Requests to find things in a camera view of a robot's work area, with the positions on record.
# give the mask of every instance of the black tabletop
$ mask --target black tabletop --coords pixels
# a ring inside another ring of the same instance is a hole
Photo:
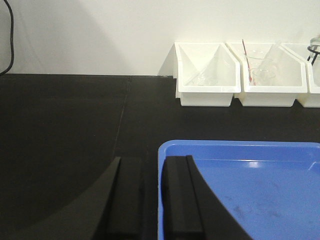
[[[0,77],[0,239],[92,239],[115,156],[142,159],[143,239],[157,238],[169,140],[320,142],[320,109],[181,107],[172,77]]]

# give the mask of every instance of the blue tray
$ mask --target blue tray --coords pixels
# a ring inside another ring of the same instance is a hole
[[[207,140],[172,140],[159,148],[159,240],[164,160],[186,155],[253,239],[320,240],[319,143]]]

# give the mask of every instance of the white plastic bin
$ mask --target white plastic bin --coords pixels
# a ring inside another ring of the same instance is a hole
[[[305,64],[275,43],[246,43],[250,68],[259,59],[269,59],[274,71],[272,83],[253,85],[249,80],[248,64],[242,43],[227,43],[241,64],[241,93],[236,94],[243,106],[291,107],[298,94],[308,91]]]
[[[307,58],[309,43],[282,43],[282,45],[294,56],[299,58],[305,64],[308,92],[298,95],[298,101],[305,108],[320,108],[320,76],[314,74],[313,66]]]
[[[224,43],[175,42],[176,98],[182,106],[230,106],[240,64]]]

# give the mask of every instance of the black cable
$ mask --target black cable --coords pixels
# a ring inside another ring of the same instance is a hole
[[[6,74],[7,72],[9,72],[9,70],[12,68],[13,64],[14,64],[14,59],[15,59],[15,51],[14,51],[14,13],[12,12],[12,8],[10,6],[10,4],[8,3],[7,0],[3,0],[4,3],[6,4],[6,6],[9,9],[10,12],[10,18],[11,18],[11,27],[10,27],[10,47],[11,47],[11,61],[9,66],[7,67],[6,70],[4,70],[3,72],[0,72],[0,76]]]

